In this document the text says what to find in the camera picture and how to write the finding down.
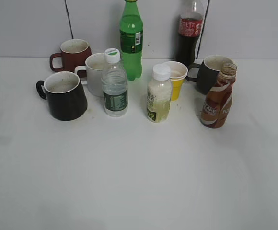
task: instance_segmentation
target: white mug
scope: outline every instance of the white mug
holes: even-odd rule
[[[104,97],[102,90],[102,71],[105,64],[105,54],[92,54],[87,57],[85,64],[86,66],[76,67],[74,73],[77,74],[80,70],[86,70],[88,90],[94,96]]]

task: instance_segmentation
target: beverage bottle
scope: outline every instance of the beverage bottle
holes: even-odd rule
[[[124,69],[130,81],[142,74],[143,22],[137,8],[137,0],[125,0],[120,21],[120,41]]]
[[[172,95],[171,70],[165,64],[153,67],[153,78],[148,83],[147,116],[154,123],[167,119]]]
[[[232,90],[235,82],[237,66],[231,63],[223,65],[217,76],[217,82],[206,96],[201,122],[209,128],[224,125],[232,105]]]
[[[195,60],[197,40],[201,34],[204,8],[200,0],[187,0],[180,14],[175,59],[187,67]]]
[[[128,108],[127,76],[120,62],[118,49],[107,49],[105,60],[106,64],[102,72],[104,108],[109,116],[119,117],[124,115]]]

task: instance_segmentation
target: green plastic bottle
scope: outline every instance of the green plastic bottle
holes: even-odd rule
[[[130,81],[140,78],[142,74],[143,22],[136,2],[137,0],[125,0],[120,21],[122,60]]]

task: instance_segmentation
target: yellow paper cup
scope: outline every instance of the yellow paper cup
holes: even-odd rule
[[[188,73],[188,68],[177,61],[167,61],[164,62],[164,64],[168,65],[171,69],[170,79],[173,85],[171,101],[175,101],[178,99],[179,93],[181,92],[182,85]]]
[[[179,93],[181,92],[181,88],[182,88],[184,81],[185,81],[185,78],[182,78],[180,80],[171,80],[172,85],[173,85],[171,101],[175,101],[178,99]]]

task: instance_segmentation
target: dark gray mug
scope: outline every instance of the dark gray mug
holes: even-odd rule
[[[38,81],[36,87],[39,96],[47,100],[52,116],[58,120],[74,120],[87,110],[87,98],[75,73],[55,73],[45,81]]]
[[[188,73],[192,68],[199,68],[197,77],[190,77],[189,74],[186,77],[188,81],[194,81],[197,83],[197,89],[207,94],[212,86],[216,83],[217,75],[221,70],[224,63],[234,63],[230,58],[222,55],[210,55],[204,58],[202,64],[191,64],[188,67]]]

